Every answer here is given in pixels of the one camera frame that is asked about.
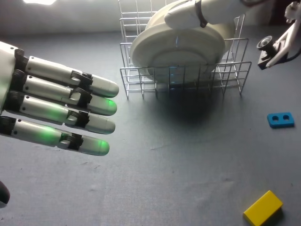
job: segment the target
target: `gray table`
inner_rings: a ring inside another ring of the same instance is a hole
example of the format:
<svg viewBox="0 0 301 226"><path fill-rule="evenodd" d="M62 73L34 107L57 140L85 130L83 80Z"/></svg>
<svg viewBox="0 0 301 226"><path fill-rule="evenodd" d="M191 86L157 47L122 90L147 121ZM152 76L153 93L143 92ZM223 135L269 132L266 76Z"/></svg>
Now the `gray table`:
<svg viewBox="0 0 301 226"><path fill-rule="evenodd" d="M241 98L230 89L224 101L175 111L153 93L127 100L120 89L116 131L99 136L111 145L106 157L0 137L0 178L11 191L0 225L246 226L242 213L268 190L284 203L278 225L299 225L301 58L256 66L257 42L284 30L244 29L246 60L255 64ZM3 40L122 85L119 33ZM286 111L296 127L271 129L267 114Z"/></svg>

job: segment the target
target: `robotic hand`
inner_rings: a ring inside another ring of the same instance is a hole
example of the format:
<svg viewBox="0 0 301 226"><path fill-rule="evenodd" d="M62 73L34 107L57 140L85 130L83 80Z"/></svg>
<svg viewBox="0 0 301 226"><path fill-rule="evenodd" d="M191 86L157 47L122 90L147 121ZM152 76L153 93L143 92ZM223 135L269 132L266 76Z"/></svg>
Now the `robotic hand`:
<svg viewBox="0 0 301 226"><path fill-rule="evenodd" d="M171 9L165 15L165 22L173 29L205 27L207 23L225 23L266 1L268 0L187 0ZM295 20L294 24L276 42L273 42L272 36L268 36L257 45L261 51L258 62L261 69L292 61L301 54L300 49L288 58L288 52L301 25L301 4L296 1L291 3L286 8L285 17L288 23Z"/></svg>
<svg viewBox="0 0 301 226"><path fill-rule="evenodd" d="M119 88L112 81L57 63L24 56L0 42L0 112L110 134L115 124L101 115L117 111ZM0 116L0 134L80 153L106 155L109 144L84 135Z"/></svg>

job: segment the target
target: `yellow block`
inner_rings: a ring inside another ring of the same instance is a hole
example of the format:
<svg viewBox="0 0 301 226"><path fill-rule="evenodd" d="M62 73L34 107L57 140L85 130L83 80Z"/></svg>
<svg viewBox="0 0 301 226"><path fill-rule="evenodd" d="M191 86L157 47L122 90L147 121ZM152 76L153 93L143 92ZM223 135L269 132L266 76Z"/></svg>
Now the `yellow block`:
<svg viewBox="0 0 301 226"><path fill-rule="evenodd" d="M268 191L244 212L244 218L252 226L260 226L280 209L282 205L283 203L277 196Z"/></svg>

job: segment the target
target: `dish rack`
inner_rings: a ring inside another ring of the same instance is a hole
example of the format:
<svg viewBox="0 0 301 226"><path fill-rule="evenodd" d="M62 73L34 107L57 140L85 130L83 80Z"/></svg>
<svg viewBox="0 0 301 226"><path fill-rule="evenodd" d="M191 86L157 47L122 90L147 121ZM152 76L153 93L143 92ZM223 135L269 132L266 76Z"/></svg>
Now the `dish rack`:
<svg viewBox="0 0 301 226"><path fill-rule="evenodd" d="M250 72L251 62L244 62L248 39L241 38L245 15L235 18L236 33L233 39L225 42L232 42L231 48L226 52L219 64L215 64L215 69L207 75L200 76L201 68L204 65L194 65L198 67L198 80L190 83L185 82L185 72L191 66L171 66L159 68L160 74L156 74L158 68L138 68L133 65L130 58L130 48L134 39L144 31L150 18L165 5L175 0L119 0L121 19L120 26L123 42L120 44L120 51L123 60L123 67L120 69L124 89L129 98L129 93L140 92L144 97L145 92L196 92L209 93L219 89L222 94L228 88L237 88L239 93L243 92L247 77ZM148 71L146 76L141 71ZM179 74L183 77L181 83L173 81L173 75ZM159 83L157 76L167 76L168 83Z"/></svg>

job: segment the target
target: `stacked plate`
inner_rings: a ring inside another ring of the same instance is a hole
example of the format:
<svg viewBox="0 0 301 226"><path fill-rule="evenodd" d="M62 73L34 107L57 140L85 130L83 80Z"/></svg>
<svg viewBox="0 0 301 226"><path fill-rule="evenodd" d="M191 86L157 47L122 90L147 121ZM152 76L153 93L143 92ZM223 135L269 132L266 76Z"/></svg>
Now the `stacked plate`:
<svg viewBox="0 0 301 226"><path fill-rule="evenodd" d="M151 67L142 69L141 73L152 80L155 74L157 82L187 83L197 81L199 74L203 79L230 49L231 42L225 43L224 39L234 37L234 22L187 30L173 30L165 24L165 14L185 2L187 0L179 0L159 10L131 46L130 57L134 66ZM164 67L170 66L188 67L184 72L172 73L169 78Z"/></svg>

